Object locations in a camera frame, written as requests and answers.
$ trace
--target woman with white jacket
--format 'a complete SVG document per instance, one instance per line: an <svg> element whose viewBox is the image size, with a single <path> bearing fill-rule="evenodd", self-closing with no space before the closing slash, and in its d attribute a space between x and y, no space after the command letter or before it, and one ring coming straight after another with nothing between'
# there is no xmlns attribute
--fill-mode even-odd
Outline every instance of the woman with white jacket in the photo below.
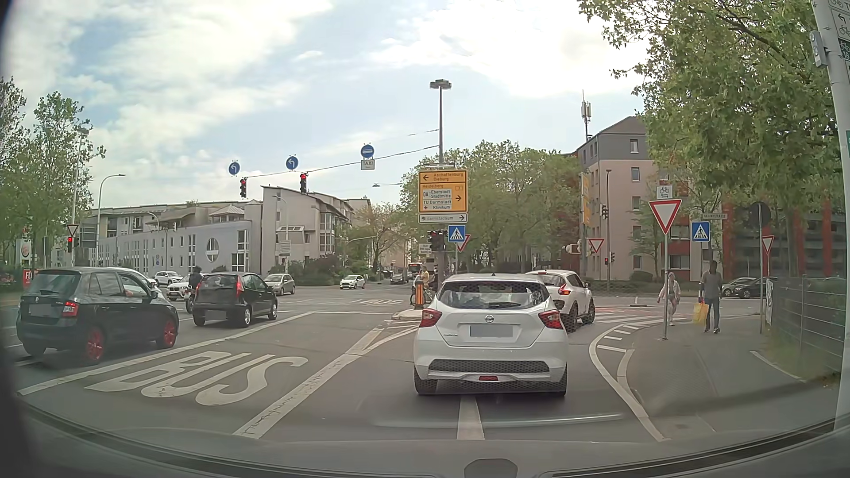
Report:
<svg viewBox="0 0 850 478"><path fill-rule="evenodd" d="M667 280L664 283L664 287L661 288L661 292L658 293L657 303L661 303L661 300L664 298L664 295L667 294L667 288L670 288L670 295L667 296L669 303L667 304L667 317L670 318L670 325L673 325L673 314L676 313L676 308L679 305L679 301L682 299L682 289L679 287L679 282L676 280L676 274L672 272L667 273Z"/></svg>

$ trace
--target person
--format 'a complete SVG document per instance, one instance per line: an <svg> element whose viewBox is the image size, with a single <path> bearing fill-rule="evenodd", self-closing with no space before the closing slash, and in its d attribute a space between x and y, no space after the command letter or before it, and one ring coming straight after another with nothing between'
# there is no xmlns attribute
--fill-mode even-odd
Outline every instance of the person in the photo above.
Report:
<svg viewBox="0 0 850 478"><path fill-rule="evenodd" d="M705 315L705 332L711 330L711 310L714 310L714 333L720 333L720 289L723 287L723 277L717 272L717 261L712 260L708 271L702 275L700 294L708 304Z"/></svg>
<svg viewBox="0 0 850 478"><path fill-rule="evenodd" d="M658 293L657 303L661 303L661 300L664 298L664 295L667 294L667 290L670 290L670 293L667 295L667 299L670 304L667 305L668 313L667 317L670 319L670 325L676 325L673 323L673 314L676 313L676 308L679 306L679 301L682 300L682 289L679 287L679 282L676 280L676 274L672 272L667 273L667 280L664 282L664 286L661 288L661 292Z"/></svg>
<svg viewBox="0 0 850 478"><path fill-rule="evenodd" d="M189 275L189 289L191 289L192 292L194 292L196 287L198 287L198 284L201 283L201 278L201 267L196 265L192 269L192 273Z"/></svg>

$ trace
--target red wheel rim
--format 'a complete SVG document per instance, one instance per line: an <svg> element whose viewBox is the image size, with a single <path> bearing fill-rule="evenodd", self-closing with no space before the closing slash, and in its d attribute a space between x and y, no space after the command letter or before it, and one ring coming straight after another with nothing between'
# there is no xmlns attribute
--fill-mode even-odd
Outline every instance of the red wheel rim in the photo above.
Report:
<svg viewBox="0 0 850 478"><path fill-rule="evenodd" d="M174 322L166 321L165 329L162 331L162 342L171 347L175 340L177 340L177 331L174 330Z"/></svg>
<svg viewBox="0 0 850 478"><path fill-rule="evenodd" d="M104 334L99 328L93 328L88 333L86 341L86 356L94 361L100 360L104 354Z"/></svg>

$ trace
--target road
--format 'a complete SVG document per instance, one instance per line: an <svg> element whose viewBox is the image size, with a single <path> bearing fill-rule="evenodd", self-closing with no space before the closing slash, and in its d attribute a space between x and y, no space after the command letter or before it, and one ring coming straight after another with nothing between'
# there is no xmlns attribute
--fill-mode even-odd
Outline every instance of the road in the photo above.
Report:
<svg viewBox="0 0 850 478"><path fill-rule="evenodd" d="M28 357L14 336L14 307L3 310L3 338L24 400L102 430L200 428L284 442L655 441L588 351L615 324L658 320L657 304L632 308L598 298L596 322L570 335L565 398L420 397L411 377L418 321L392 318L409 309L409 296L406 286L300 287L279 299L277 321L258 320L246 329L196 327L183 312L175 348L114 351L87 368L69 367L64 353ZM689 304L678 320L688 320ZM722 310L743 316L757 311L758 301L724 299ZM619 359L611 353L597 359L615 375Z"/></svg>

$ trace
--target white car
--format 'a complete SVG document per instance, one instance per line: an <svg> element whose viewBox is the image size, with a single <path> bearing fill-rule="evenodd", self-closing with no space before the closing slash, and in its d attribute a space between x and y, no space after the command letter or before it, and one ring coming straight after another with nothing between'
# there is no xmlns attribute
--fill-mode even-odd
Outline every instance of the white car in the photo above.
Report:
<svg viewBox="0 0 850 478"><path fill-rule="evenodd" d="M567 391L567 333L549 292L525 274L458 274L422 311L413 341L413 384L514 382L521 391Z"/></svg>
<svg viewBox="0 0 850 478"><path fill-rule="evenodd" d="M180 282L183 276L173 270L160 270L154 275L157 286L170 286L173 282Z"/></svg>
<svg viewBox="0 0 850 478"><path fill-rule="evenodd" d="M533 270L526 275L536 276L546 284L555 306L561 311L561 320L568 333L575 332L582 324L592 324L596 319L596 305L588 284L572 270Z"/></svg>
<svg viewBox="0 0 850 478"><path fill-rule="evenodd" d="M339 282L339 288L341 289L356 289L356 288L366 288L366 279L363 276L345 276Z"/></svg>

